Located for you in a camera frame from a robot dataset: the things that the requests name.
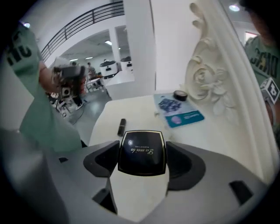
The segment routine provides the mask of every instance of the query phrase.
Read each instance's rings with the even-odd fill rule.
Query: white wall
[[[110,3],[110,0],[41,0],[23,17],[39,39],[42,50],[66,24],[83,13]]]
[[[114,99],[150,95],[155,90],[155,40],[149,0],[124,0],[134,82],[110,86]]]
[[[156,40],[156,90],[177,89],[185,82],[187,64],[200,38],[192,25],[193,0],[151,0]]]
[[[257,32],[256,28],[254,27],[253,23],[234,21],[232,22],[232,25],[243,46],[245,45],[245,32],[259,34],[259,32]]]
[[[127,51],[127,50],[123,51],[123,52],[121,52],[121,56],[122,56],[122,58],[130,56],[130,52]],[[104,59],[115,60],[115,58],[113,56],[113,53],[110,52],[110,53],[106,53],[106,54],[103,54],[103,55],[99,55],[99,56],[94,57],[92,59],[79,59],[76,62],[79,63],[80,65],[83,65],[83,66],[86,66],[86,67],[88,66],[88,62],[90,62],[91,66],[94,67],[95,71],[98,73],[98,72],[100,72],[100,64],[104,62]]]
[[[51,56],[45,61],[45,64],[47,67],[51,66],[51,64],[54,62],[55,58],[58,56],[61,56],[64,52],[66,52],[70,47],[74,46],[78,42],[86,39],[87,37],[90,37],[94,34],[97,34],[99,32],[102,32],[109,28],[114,28],[117,26],[125,25],[126,19],[125,16],[117,16],[113,18],[109,18],[106,20],[103,20],[101,22],[95,23],[75,35],[71,36],[69,39],[67,39],[63,44],[61,44],[52,54]]]
[[[127,56],[130,56],[130,51],[129,50],[120,50],[119,53],[121,55],[121,59],[126,58]]]

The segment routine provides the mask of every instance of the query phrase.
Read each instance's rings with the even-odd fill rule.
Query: ceiling light
[[[109,44],[109,45],[111,45],[111,46],[112,46],[112,42],[111,42],[111,41],[109,41],[109,40],[105,41],[105,43],[106,43],[106,44]]]
[[[238,12],[240,8],[237,5],[230,5],[229,9],[234,12]]]
[[[30,23],[23,23],[23,25],[27,28],[30,28]]]

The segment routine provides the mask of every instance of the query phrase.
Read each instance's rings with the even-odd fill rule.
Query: gray floor
[[[83,142],[88,145],[93,127],[102,113],[105,104],[111,98],[106,94],[106,90],[104,92],[98,90],[87,93],[83,97],[83,100],[86,100],[87,103],[84,103],[81,109],[73,113],[70,122],[77,128]]]

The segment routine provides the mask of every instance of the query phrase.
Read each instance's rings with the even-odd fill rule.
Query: blue book cover
[[[154,102],[171,128],[204,120],[204,116],[188,100],[176,100],[173,93],[155,94]]]

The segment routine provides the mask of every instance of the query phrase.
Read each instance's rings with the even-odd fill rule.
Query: white table
[[[103,79],[105,87],[113,100],[122,99],[134,83],[134,75],[128,71],[120,71],[113,78]]]
[[[93,80],[89,80],[89,81],[86,83],[87,91],[90,92],[90,89],[91,89],[91,88],[98,88],[98,87],[100,87],[101,85],[98,85],[98,84],[97,84],[97,81],[99,81],[99,80],[102,82],[102,79],[100,79],[100,78],[96,78],[96,79],[93,79]]]
[[[210,120],[170,129],[161,117],[155,116],[156,111],[152,95],[108,102],[93,128],[89,145],[121,141],[122,137],[117,136],[117,132],[120,120],[125,118],[126,131],[161,131],[165,141],[227,154],[226,143]],[[124,174],[116,166],[110,180],[118,215],[133,221],[145,218],[164,199],[168,178],[168,169],[164,175],[138,177]]]

